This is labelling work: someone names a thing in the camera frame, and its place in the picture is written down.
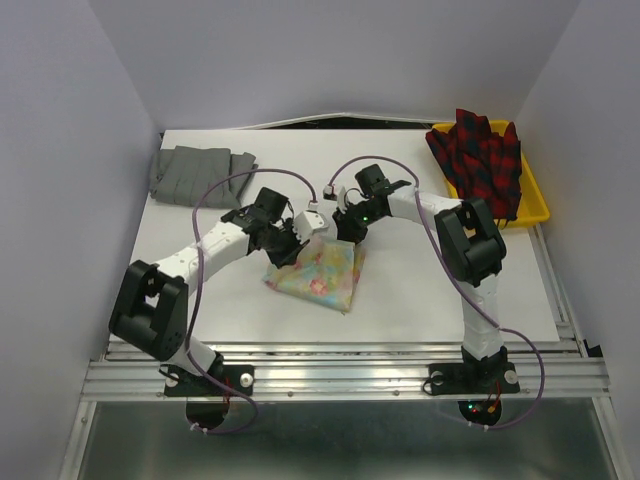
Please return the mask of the pastel floral skirt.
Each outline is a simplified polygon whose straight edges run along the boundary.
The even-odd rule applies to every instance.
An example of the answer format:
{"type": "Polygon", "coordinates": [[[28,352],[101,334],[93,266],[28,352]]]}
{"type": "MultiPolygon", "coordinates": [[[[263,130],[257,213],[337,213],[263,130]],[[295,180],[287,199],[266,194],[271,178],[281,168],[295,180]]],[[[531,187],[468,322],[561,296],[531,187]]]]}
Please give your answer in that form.
{"type": "Polygon", "coordinates": [[[263,283],[274,291],[347,313],[351,310],[366,250],[352,242],[314,236],[293,265],[270,265],[263,283]]]}

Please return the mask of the grey pleated skirt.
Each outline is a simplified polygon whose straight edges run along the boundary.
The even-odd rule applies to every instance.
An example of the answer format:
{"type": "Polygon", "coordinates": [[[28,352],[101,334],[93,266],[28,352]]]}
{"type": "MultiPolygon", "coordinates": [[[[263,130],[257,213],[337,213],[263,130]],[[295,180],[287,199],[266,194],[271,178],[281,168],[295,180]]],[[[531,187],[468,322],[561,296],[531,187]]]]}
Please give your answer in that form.
{"type": "Polygon", "coordinates": [[[217,182],[257,168],[254,155],[228,148],[161,149],[152,157],[149,195],[159,203],[194,207],[217,182]]]}

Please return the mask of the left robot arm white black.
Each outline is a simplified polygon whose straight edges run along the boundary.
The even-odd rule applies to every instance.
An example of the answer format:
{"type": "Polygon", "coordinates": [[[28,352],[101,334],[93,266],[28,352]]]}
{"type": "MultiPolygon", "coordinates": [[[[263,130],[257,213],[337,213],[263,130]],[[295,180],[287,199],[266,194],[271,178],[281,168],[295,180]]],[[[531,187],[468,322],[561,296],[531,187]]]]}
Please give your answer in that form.
{"type": "Polygon", "coordinates": [[[317,204],[291,218],[282,214],[289,199],[262,188],[254,203],[231,210],[192,244],[154,263],[137,260],[125,271],[109,320],[112,335],[155,360],[188,373],[199,393],[220,389],[224,380],[221,354],[193,336],[193,318],[204,284],[224,267],[255,251],[264,251],[276,268],[293,265],[301,250],[326,222],[317,204]]]}

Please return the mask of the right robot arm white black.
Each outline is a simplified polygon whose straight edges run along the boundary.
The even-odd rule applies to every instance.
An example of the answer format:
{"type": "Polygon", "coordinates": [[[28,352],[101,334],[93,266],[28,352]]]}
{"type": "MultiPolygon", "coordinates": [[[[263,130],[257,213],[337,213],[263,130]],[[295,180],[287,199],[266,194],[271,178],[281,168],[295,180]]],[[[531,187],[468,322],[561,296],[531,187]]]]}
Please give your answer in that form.
{"type": "Polygon", "coordinates": [[[424,227],[444,273],[461,297],[461,361],[432,363],[423,390],[431,396],[484,394],[500,389],[508,353],[497,322],[497,280],[506,244],[486,202],[427,194],[417,181],[390,181],[373,164],[355,176],[361,201],[352,203],[345,188],[328,183],[327,200],[336,202],[332,218],[339,239],[361,243],[370,225],[384,218],[424,227]]]}

